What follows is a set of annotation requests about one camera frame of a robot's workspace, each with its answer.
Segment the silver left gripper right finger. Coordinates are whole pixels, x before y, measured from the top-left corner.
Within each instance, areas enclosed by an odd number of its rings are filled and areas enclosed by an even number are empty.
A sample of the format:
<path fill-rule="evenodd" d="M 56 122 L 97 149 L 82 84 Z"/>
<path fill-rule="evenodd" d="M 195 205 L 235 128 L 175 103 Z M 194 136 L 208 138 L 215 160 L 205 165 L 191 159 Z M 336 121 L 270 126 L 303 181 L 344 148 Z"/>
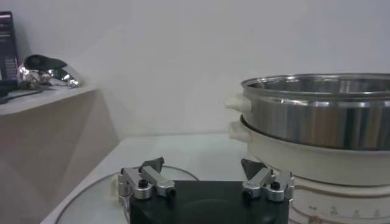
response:
<path fill-rule="evenodd" d="M 252 201 L 263 194 L 269 201 L 293 199 L 294 178 L 290 171 L 275 174 L 265 164 L 244 158 L 241 166 L 247 178 L 242 183 L 244 201 Z"/>

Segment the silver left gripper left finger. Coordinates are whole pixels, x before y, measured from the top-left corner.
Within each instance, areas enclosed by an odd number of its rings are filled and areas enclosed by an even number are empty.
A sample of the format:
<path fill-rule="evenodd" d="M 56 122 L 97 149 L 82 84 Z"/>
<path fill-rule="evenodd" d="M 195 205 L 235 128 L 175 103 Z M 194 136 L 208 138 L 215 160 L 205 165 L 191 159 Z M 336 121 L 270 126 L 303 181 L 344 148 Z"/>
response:
<path fill-rule="evenodd" d="M 175 182 L 161 175 L 164 164 L 162 157 L 145 161 L 140 167 L 123 167 L 118 172 L 118 195 L 121 197 L 133 196 L 138 200 L 147 200 L 152 197 L 152 191 L 165 198 L 176 196 Z"/>

